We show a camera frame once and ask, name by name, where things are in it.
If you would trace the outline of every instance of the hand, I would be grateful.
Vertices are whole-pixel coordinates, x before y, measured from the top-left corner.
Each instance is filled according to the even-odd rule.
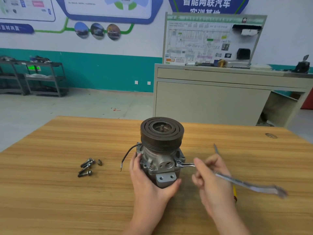
[[[171,186],[160,189],[140,168],[141,154],[134,153],[129,171],[134,186],[135,204],[133,218],[123,234],[151,234],[161,220],[165,207],[178,191],[181,179]]]
[[[192,180],[198,186],[201,202],[213,218],[219,233],[249,235],[248,229],[237,213],[231,183],[213,173],[217,171],[231,176],[223,159],[214,154],[207,158],[205,163],[199,158],[194,158],[194,164],[198,171],[192,175]]]
[[[212,170],[231,176],[223,159],[214,154],[202,162],[194,159],[198,171],[192,175],[192,180],[199,188],[201,202],[208,214],[214,219],[216,212],[228,212],[235,209],[233,188],[230,182],[217,177]]]

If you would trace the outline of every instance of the right hand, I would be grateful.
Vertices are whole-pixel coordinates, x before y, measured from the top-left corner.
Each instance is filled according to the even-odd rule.
[[[205,163],[194,158],[194,164],[198,171],[192,175],[192,181],[199,188],[201,202],[213,220],[237,213],[231,183],[213,173],[217,171],[231,176],[221,156],[214,154]]]

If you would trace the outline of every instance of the black wire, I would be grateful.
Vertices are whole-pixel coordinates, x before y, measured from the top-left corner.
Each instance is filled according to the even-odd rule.
[[[136,144],[136,145],[134,145],[134,146],[132,146],[128,151],[127,151],[127,153],[125,154],[125,156],[123,157],[123,159],[122,159],[122,163],[124,162],[124,160],[125,160],[125,158],[127,157],[127,155],[129,154],[129,152],[134,148],[134,147],[136,147],[136,146],[140,146],[140,145],[142,145],[142,143],[138,143],[138,144]]]

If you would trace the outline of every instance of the workbench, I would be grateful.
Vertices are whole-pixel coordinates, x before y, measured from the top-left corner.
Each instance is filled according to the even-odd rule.
[[[264,112],[274,126],[286,128],[312,87],[313,74],[155,64],[153,117],[255,126]]]
[[[60,116],[0,153],[1,234],[121,234],[132,217],[128,165],[134,150],[122,172],[119,166],[140,141],[140,124]],[[215,143],[234,177],[289,193],[283,200],[236,187],[237,209],[252,234],[313,234],[313,145],[279,127],[182,124],[186,162],[213,154]],[[89,157],[103,166],[78,178]],[[218,234],[191,181],[194,172],[181,170],[181,187],[154,234]]]

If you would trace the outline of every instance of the circular photo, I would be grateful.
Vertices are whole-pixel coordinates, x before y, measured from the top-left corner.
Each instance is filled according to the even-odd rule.
[[[77,22],[74,25],[74,30],[76,32],[76,35],[78,35],[82,39],[86,39],[88,37],[89,32],[88,32],[88,27],[86,24],[82,22]]]
[[[108,34],[108,37],[112,40],[118,40],[120,38],[120,29],[115,24],[110,24],[106,28],[106,32]]]
[[[96,39],[104,38],[104,28],[99,23],[93,23],[90,27],[90,32]]]

